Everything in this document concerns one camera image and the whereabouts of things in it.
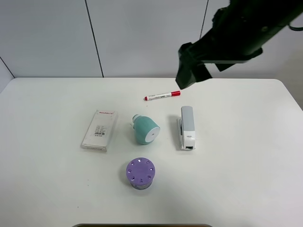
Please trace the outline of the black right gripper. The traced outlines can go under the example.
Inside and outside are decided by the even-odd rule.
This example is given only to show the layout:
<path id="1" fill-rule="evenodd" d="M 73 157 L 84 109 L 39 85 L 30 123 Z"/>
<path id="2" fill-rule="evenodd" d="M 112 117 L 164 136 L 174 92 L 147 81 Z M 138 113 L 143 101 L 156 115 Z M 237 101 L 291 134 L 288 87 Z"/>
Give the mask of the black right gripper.
<path id="1" fill-rule="evenodd" d="M 176 83 L 180 89 L 185 89 L 194 83 L 212 78 L 211 73 L 206 68 L 206 64 L 215 64 L 217 69 L 221 72 L 235 64 L 246 63 L 262 53 L 262 48 L 259 48 L 247 56 L 227 56 L 225 53 L 205 44 L 183 44 L 178 50 L 179 67 L 176 75 Z"/>

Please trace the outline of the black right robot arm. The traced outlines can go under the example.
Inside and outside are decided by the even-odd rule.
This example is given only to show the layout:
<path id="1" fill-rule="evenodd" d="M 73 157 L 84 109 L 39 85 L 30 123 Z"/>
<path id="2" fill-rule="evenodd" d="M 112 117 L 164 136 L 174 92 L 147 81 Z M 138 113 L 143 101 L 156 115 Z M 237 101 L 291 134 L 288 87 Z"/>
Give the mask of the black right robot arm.
<path id="1" fill-rule="evenodd" d="M 231 0 L 216 11 L 212 28 L 203 37 L 181 45 L 178 87 L 185 89 L 211 79 L 206 64 L 224 71 L 261 55 L 262 45 L 302 12 L 301 0 Z"/>

